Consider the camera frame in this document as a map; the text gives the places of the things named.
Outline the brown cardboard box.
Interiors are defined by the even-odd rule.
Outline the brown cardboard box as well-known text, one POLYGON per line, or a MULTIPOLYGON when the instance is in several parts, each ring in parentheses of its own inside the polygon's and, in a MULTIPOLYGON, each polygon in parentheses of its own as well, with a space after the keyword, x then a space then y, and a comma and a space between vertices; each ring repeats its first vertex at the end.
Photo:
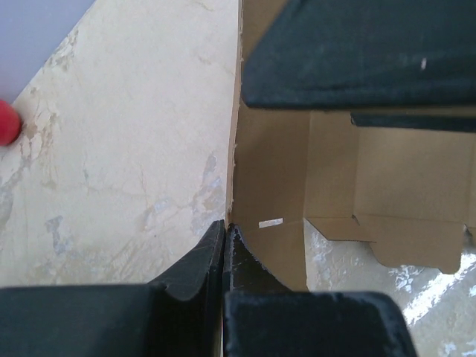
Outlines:
POLYGON ((244 1, 231 221, 278 280, 306 288, 303 225, 367 242, 384 266, 461 265, 475 229, 475 132, 358 127, 351 113, 475 117, 466 106, 257 108, 242 98, 245 61, 290 1, 244 1))

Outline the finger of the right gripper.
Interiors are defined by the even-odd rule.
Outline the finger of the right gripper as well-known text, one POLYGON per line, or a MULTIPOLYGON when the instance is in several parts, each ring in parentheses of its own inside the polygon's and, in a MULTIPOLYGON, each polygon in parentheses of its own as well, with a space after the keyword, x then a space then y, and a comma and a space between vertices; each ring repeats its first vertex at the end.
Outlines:
POLYGON ((290 1, 242 74, 257 108, 475 103, 473 1, 290 1))
POLYGON ((351 113, 350 117, 351 123, 358 127, 422 129, 445 132, 475 132, 475 117, 363 113, 351 113))

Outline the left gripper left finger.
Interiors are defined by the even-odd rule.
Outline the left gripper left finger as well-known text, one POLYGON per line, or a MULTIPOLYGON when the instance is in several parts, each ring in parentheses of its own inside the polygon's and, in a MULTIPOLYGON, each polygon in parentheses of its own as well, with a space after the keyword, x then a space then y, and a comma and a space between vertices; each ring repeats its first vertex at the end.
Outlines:
POLYGON ((3 356, 219 356, 225 224, 148 283, 1 290, 3 356))

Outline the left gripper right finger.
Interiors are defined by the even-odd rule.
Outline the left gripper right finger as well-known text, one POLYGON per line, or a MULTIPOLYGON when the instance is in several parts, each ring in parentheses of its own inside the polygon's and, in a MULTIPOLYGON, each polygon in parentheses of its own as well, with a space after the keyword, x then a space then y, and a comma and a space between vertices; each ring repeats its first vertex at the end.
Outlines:
POLYGON ((293 292, 230 225, 223 270, 225 356, 416 356, 400 308, 379 292, 293 292))

